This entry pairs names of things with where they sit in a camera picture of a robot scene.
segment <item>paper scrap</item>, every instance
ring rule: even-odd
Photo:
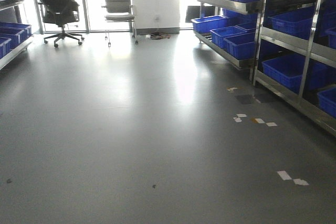
[[[288,175],[288,173],[285,170],[279,171],[278,174],[282,178],[282,180],[292,180],[292,178]]]
[[[261,118],[252,118],[251,121],[254,123],[265,123],[265,121]]]
[[[242,120],[240,118],[233,118],[233,119],[236,121],[236,123],[241,123],[242,122]]]
[[[276,123],[266,123],[266,125],[267,125],[268,127],[277,126],[277,124],[276,124]]]
[[[246,118],[247,115],[245,115],[245,114],[237,114],[237,117],[239,117],[239,118]]]

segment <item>gray chair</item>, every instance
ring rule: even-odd
[[[107,14],[105,20],[107,22],[128,22],[133,30],[133,38],[135,38],[135,44],[138,44],[137,29],[135,25],[135,13],[131,0],[105,0],[103,8],[106,8]],[[109,40],[108,46],[111,46],[110,31],[105,31],[105,40]]]

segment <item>metal shelving rack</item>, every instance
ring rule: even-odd
[[[0,0],[0,11],[5,10],[10,7],[22,4],[24,0]],[[33,42],[33,37],[29,37],[15,49],[6,54],[2,59],[0,59],[0,70],[3,69],[8,63],[10,63],[17,55],[24,51],[30,43]]]
[[[256,82],[264,85],[271,92],[283,98],[294,108],[316,122],[319,126],[336,136],[336,119],[303,98],[310,59],[317,60],[321,63],[336,68],[336,50],[313,42],[321,2],[322,0],[316,0],[316,10],[313,16],[310,37],[308,40],[304,40],[267,27],[263,27],[262,24],[265,16],[267,2],[266,0],[262,0],[262,8],[259,18],[260,36],[257,38],[257,53],[254,61],[254,67],[251,69],[251,78],[254,85]],[[258,70],[260,42],[262,39],[296,53],[302,54],[306,57],[299,94],[290,91],[286,87],[279,84],[277,81],[266,76],[263,72]]]
[[[201,17],[204,17],[204,12],[203,12],[204,9],[202,8],[204,4],[211,4],[219,8],[233,10],[235,12],[238,12],[244,15],[257,13],[259,12],[259,9],[260,9],[260,1],[251,2],[251,3],[240,3],[240,2],[230,1],[230,0],[197,0],[197,1],[201,3]],[[212,43],[211,36],[209,33],[200,34],[196,31],[194,31],[194,33],[200,41],[207,44],[210,48],[212,48],[216,53],[221,55],[224,59],[229,61],[237,69],[248,69],[253,65],[253,59],[237,60],[235,57],[230,55],[227,51],[223,50],[222,48]]]

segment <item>black mesh office chair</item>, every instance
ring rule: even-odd
[[[65,39],[65,37],[75,39],[79,45],[82,45],[84,40],[80,34],[66,33],[65,25],[68,23],[78,22],[78,4],[74,0],[41,0],[41,4],[44,6],[42,10],[42,19],[44,23],[56,24],[62,28],[62,31],[58,34],[48,36],[44,38],[44,43],[48,43],[47,39],[56,38],[54,46],[58,47],[57,41]]]

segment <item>white tape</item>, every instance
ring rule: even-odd
[[[261,118],[255,118],[257,123],[265,123],[265,121]]]
[[[233,119],[236,121],[236,123],[241,123],[242,122],[242,120],[240,118],[233,118]]]
[[[299,185],[299,186],[309,186],[307,181],[300,179],[300,178],[293,179],[293,181],[296,185]]]
[[[292,178],[288,175],[288,173],[285,170],[279,171],[278,174],[282,178],[282,180],[292,180]]]
[[[276,124],[276,123],[266,123],[266,125],[267,125],[268,127],[277,126],[277,124]]]

